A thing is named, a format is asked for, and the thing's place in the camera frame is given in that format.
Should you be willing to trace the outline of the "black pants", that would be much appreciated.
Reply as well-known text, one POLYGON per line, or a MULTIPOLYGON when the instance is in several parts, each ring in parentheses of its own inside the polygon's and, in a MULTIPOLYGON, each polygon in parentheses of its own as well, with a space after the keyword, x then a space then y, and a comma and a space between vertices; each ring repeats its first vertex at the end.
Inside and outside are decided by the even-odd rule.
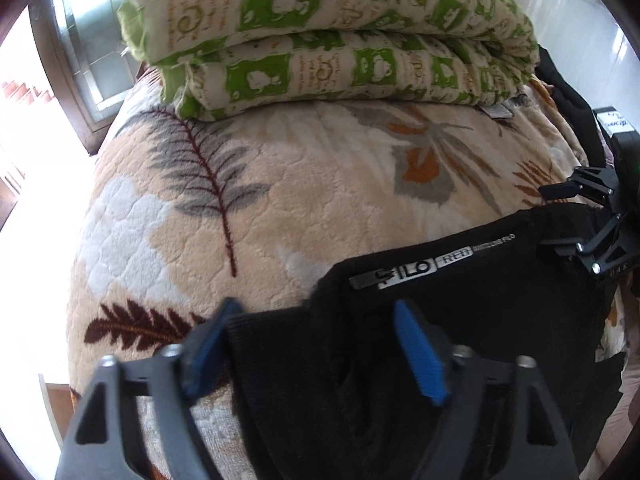
POLYGON ((613 289, 562 247, 605 211, 525 209, 334 266, 228 328, 261 479, 574 479, 620 402, 613 289))

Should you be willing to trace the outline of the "black garment near pillow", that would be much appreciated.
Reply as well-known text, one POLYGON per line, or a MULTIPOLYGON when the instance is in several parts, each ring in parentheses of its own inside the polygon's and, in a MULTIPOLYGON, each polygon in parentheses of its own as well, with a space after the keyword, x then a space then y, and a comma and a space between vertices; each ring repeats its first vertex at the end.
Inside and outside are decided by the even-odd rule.
POLYGON ((560 74, 549 52, 539 46, 540 61, 535 75, 550 84, 550 96, 572 127, 591 167, 605 167, 606 151, 596 118, 587 101, 560 74))

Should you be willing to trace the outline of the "leaf patterned fleece blanket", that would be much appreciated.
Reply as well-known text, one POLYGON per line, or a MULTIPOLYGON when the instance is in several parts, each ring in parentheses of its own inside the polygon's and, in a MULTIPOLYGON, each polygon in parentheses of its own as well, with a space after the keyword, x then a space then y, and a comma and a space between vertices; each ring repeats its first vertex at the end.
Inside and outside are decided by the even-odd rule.
MULTIPOLYGON (((605 211, 580 197, 543 200, 538 193, 587 164, 572 127, 538 84, 503 114, 310 101, 199 122, 162 104, 160 81, 144 77, 99 151, 74 264, 68 340, 75 412, 104 356, 152 358, 233 298, 242 312, 224 331, 224 374, 190 412, 219 479, 260 479, 236 412, 232 321, 300 306, 329 270, 352 258, 431 243, 541 206, 605 211)), ((613 300, 597 357, 624 357, 620 402, 575 479, 612 474, 634 432, 625 391, 634 364, 620 298, 626 276, 598 281, 612 287, 613 300)), ((139 396, 137 410, 151 479, 173 479, 151 398, 139 396)))

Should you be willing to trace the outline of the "green patterned folded quilt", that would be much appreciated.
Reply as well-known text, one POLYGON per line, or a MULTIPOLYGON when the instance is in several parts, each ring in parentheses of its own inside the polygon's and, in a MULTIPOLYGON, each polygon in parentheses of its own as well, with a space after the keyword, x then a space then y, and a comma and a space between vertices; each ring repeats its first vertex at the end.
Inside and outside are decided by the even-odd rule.
POLYGON ((182 118, 307 100, 495 105, 539 62, 515 0, 124 0, 134 58, 182 118))

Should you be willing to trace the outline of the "wooden framed window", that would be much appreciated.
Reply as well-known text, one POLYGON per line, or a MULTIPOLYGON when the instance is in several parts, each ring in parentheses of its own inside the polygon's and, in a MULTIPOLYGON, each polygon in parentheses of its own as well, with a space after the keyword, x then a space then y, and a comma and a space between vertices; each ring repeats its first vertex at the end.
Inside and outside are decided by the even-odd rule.
POLYGON ((29 23, 44 73, 80 143, 102 145, 140 72, 122 39, 124 0, 30 0, 29 23))

